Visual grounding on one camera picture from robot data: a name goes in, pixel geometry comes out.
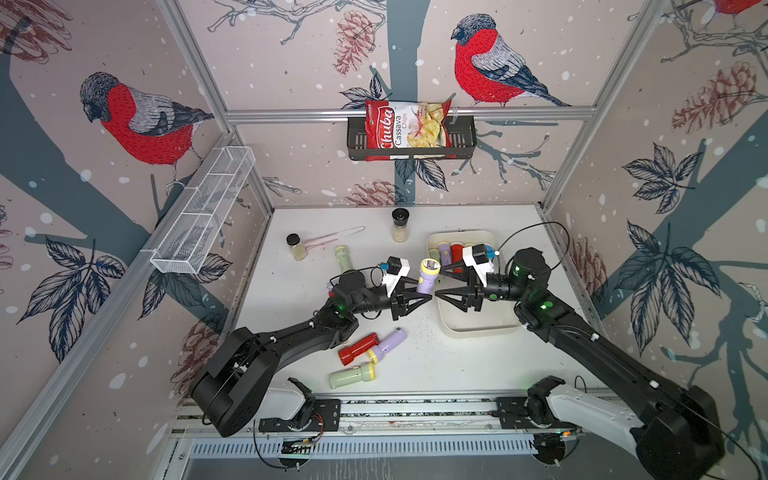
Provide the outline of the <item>purple flashlight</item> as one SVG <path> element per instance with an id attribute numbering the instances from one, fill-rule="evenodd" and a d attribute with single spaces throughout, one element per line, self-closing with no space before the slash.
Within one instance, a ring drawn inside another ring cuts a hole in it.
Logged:
<path id="1" fill-rule="evenodd" d="M 441 264 L 431 258 L 425 258 L 420 263 L 419 279 L 422 281 L 433 280 L 434 285 L 440 275 Z"/>
<path id="2" fill-rule="evenodd" d="M 373 364 L 380 363 L 387 354 L 398 347 L 407 338 L 407 333 L 402 328 L 397 328 L 367 350 L 369 360 Z"/>
<path id="3" fill-rule="evenodd" d="M 439 242 L 437 249 L 440 255 L 441 268 L 444 269 L 447 265 L 452 264 L 452 251 L 449 242 Z"/>

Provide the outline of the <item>red flashlight white cap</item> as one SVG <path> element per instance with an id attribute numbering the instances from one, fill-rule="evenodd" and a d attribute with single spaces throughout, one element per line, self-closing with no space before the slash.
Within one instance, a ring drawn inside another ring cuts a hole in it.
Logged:
<path id="1" fill-rule="evenodd" d="M 459 263 L 463 261 L 463 249 L 464 245 L 461 242 L 455 242 L 450 245 L 453 263 Z"/>

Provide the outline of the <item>green flashlight front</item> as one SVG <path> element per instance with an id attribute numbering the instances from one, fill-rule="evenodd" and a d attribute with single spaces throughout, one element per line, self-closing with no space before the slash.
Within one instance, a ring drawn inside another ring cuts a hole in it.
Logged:
<path id="1" fill-rule="evenodd" d="M 376 379 L 375 364 L 367 362 L 362 365 L 337 371 L 329 376 L 329 385 L 338 389 L 359 382 L 370 382 Z"/>

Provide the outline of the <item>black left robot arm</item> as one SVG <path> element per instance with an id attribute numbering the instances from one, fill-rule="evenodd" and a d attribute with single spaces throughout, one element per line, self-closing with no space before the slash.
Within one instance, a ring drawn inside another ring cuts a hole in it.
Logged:
<path id="1" fill-rule="evenodd" d="M 415 284 L 401 278 L 388 292 L 384 284 L 369 287 L 362 274 L 347 272 L 310 319 L 271 332 L 234 330 L 191 383 L 189 395 L 203 423 L 223 437 L 237 433 L 257 413 L 276 372 L 347 341 L 359 326 L 359 314 L 389 310 L 397 320 L 429 302 L 432 295 L 417 292 Z"/>

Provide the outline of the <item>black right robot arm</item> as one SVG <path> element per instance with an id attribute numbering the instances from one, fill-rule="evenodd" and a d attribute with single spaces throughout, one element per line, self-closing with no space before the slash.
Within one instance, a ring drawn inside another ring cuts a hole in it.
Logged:
<path id="1" fill-rule="evenodd" d="M 655 479 L 699 479 L 725 456 L 724 434 L 711 395 L 683 388 L 646 368 L 591 328 L 548 289 L 551 269 L 541 251 L 516 252 L 496 272 L 484 244 L 464 248 L 462 260 L 443 268 L 461 281 L 436 296 L 467 312 L 484 301 L 509 301 L 526 329 L 588 369 L 621 406 L 547 376 L 527 391 L 525 408 L 537 426 L 557 422 L 584 427 L 632 454 Z"/>

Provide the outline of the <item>cream plastic storage tray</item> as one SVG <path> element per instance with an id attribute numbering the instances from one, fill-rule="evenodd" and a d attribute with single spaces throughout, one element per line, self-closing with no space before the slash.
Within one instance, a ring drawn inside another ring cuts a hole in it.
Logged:
<path id="1" fill-rule="evenodd" d="M 453 245 L 464 247 L 485 244 L 497 247 L 500 242 L 486 230 L 448 231 L 434 233 L 426 240 L 428 253 L 437 258 L 438 252 L 447 252 Z M 458 289 L 447 300 L 436 297 L 439 324 L 442 331 L 453 338 L 472 338 L 508 334 L 522 327 L 513 311 L 513 303 L 505 300 L 482 298 L 483 284 L 471 269 L 464 269 L 458 279 L 443 276 L 434 287 L 439 290 Z"/>

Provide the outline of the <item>glass grinder with black cap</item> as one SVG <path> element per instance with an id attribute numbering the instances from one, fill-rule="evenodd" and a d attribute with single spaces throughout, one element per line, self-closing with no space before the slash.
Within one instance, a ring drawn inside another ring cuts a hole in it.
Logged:
<path id="1" fill-rule="evenodd" d="M 406 208 L 396 208 L 392 211 L 392 239 L 397 243 L 404 243 L 408 239 L 408 220 L 410 214 Z"/>

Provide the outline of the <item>small jar with black lid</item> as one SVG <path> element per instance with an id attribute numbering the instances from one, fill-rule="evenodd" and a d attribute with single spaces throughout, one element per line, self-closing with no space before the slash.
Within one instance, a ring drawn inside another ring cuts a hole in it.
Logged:
<path id="1" fill-rule="evenodd" d="M 289 234 L 286 237 L 286 243 L 296 261 L 302 261 L 308 256 L 306 246 L 297 233 Z"/>

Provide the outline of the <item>red cassava chips bag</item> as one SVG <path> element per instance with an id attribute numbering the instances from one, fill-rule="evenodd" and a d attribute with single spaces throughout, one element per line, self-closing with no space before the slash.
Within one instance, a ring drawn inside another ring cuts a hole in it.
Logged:
<path id="1" fill-rule="evenodd" d="M 442 103 L 367 100 L 365 129 L 369 150 L 451 147 L 445 120 L 451 101 Z"/>

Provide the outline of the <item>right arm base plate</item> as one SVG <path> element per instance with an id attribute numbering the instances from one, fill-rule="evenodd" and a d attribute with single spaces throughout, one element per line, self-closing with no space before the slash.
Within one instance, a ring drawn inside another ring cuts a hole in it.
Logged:
<path id="1" fill-rule="evenodd" d="M 497 410 L 503 430 L 577 430 L 578 426 L 557 419 L 545 402 L 528 397 L 498 397 Z"/>

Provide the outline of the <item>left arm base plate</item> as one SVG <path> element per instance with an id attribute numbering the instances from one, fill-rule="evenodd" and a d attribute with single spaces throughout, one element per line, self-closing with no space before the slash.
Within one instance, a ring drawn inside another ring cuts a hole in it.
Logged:
<path id="1" fill-rule="evenodd" d="M 258 422 L 260 433 L 290 433 L 309 435 L 321 432 L 336 432 L 339 428 L 341 401 L 319 399 L 306 401 L 298 412 L 288 420 L 264 418 Z"/>

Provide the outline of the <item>black wall basket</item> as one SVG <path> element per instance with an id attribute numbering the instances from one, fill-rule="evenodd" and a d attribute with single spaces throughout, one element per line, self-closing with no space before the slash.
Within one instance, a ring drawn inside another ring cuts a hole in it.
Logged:
<path id="1" fill-rule="evenodd" d="M 446 147 L 408 147 L 400 149 L 369 148 L 365 119 L 352 117 L 347 122 L 348 157 L 353 161 L 459 160 L 470 159 L 477 146 L 472 116 L 459 116 L 445 126 Z"/>

